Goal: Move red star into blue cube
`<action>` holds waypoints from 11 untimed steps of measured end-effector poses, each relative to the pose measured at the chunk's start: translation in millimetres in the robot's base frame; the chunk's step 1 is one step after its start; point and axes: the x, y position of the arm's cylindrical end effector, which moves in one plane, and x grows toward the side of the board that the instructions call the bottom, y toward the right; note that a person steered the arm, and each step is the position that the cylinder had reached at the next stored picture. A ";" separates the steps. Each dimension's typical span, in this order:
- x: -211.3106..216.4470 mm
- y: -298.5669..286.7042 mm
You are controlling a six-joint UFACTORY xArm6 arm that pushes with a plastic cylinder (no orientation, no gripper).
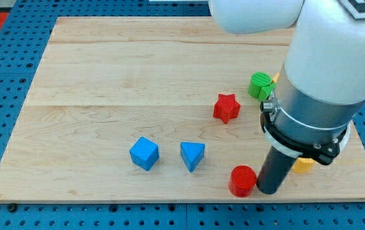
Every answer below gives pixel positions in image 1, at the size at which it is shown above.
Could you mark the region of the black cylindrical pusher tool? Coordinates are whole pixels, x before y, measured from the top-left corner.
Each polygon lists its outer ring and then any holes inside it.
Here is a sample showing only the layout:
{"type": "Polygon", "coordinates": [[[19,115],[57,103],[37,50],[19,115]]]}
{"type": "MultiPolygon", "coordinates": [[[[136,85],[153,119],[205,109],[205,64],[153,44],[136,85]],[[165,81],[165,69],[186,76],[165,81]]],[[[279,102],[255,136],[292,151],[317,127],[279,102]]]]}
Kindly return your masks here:
{"type": "Polygon", "coordinates": [[[277,192],[296,159],[271,147],[259,172],[257,188],[264,194],[277,192]]]}

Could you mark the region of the yellow block behind arm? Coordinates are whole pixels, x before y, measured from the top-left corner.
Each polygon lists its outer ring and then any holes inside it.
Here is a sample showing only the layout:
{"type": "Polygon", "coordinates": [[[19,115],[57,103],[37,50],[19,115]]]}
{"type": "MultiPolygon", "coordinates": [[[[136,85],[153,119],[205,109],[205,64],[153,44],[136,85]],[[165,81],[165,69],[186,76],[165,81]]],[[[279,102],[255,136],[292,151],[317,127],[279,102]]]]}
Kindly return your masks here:
{"type": "Polygon", "coordinates": [[[273,79],[272,79],[271,83],[272,83],[272,84],[276,84],[276,83],[277,83],[277,81],[278,81],[279,76],[280,76],[280,73],[275,74],[275,76],[273,77],[273,79]]]}

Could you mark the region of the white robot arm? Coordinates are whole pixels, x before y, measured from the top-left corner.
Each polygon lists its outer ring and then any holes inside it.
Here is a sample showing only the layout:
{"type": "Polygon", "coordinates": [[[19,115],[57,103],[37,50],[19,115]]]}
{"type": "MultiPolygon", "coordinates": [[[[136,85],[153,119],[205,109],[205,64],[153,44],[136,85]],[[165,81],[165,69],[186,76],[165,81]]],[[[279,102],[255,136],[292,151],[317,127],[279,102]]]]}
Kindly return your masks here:
{"type": "Polygon", "coordinates": [[[271,145],[258,189],[273,194],[298,158],[329,165],[345,148],[365,103],[365,0],[211,0],[215,23],[233,34],[295,26],[260,123],[271,145]]]}

